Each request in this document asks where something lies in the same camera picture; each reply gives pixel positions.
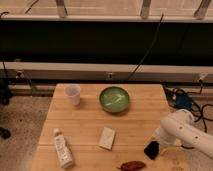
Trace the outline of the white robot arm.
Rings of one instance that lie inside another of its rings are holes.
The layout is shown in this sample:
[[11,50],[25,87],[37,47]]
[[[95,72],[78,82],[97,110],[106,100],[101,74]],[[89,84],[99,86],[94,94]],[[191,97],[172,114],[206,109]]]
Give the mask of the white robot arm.
[[213,159],[213,135],[195,128],[193,122],[193,114],[186,109],[170,113],[161,119],[154,139],[164,148],[179,139]]

